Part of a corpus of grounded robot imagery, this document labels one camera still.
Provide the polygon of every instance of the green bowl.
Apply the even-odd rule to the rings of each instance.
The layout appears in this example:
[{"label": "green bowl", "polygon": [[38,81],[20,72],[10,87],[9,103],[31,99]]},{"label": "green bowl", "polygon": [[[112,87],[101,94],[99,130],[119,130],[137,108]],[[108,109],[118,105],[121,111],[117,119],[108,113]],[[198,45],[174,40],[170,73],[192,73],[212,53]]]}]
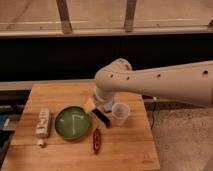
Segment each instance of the green bowl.
[{"label": "green bowl", "polygon": [[63,109],[55,119],[56,132],[68,140],[80,138],[87,132],[89,126],[89,116],[78,106]]}]

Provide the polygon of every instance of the clear plastic cup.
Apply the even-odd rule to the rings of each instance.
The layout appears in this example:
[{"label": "clear plastic cup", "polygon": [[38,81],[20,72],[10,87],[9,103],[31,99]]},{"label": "clear plastic cup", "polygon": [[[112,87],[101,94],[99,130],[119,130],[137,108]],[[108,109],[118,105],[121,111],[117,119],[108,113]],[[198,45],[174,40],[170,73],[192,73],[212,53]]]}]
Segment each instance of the clear plastic cup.
[{"label": "clear plastic cup", "polygon": [[122,126],[130,114],[130,108],[124,103],[115,103],[112,106],[113,124]]}]

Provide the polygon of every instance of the table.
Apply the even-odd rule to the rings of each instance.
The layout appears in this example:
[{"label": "table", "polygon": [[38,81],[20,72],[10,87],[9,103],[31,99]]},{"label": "table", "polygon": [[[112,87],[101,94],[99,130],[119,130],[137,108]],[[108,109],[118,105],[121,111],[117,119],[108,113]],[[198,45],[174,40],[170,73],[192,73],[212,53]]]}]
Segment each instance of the table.
[{"label": "table", "polygon": [[[54,129],[57,114],[68,106],[84,106],[92,95],[92,82],[35,84],[8,149],[2,171],[143,171],[160,164],[147,114],[140,95],[117,93],[115,102],[130,106],[131,115],[121,126],[105,125],[91,115],[92,126],[80,141],[66,141]],[[52,115],[46,148],[36,145],[35,128],[41,108]],[[93,152],[93,131],[99,126],[102,146]]]}]

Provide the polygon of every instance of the plastic cup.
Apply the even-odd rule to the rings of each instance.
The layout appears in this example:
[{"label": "plastic cup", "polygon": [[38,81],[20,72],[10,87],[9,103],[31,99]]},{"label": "plastic cup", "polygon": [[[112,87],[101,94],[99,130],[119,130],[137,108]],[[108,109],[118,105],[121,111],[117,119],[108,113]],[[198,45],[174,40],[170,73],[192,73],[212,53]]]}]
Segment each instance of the plastic cup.
[{"label": "plastic cup", "polygon": [[115,103],[112,106],[113,123],[117,126],[122,126],[127,120],[130,113],[128,105],[123,103]]}]

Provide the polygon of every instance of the black wall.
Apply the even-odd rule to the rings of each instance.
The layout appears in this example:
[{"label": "black wall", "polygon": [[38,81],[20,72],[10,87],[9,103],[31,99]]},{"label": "black wall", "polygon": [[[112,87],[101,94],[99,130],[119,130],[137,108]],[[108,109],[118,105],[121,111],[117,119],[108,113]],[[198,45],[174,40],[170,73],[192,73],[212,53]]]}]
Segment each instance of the black wall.
[{"label": "black wall", "polygon": [[0,81],[93,78],[119,57],[133,69],[213,60],[213,34],[0,39]]}]

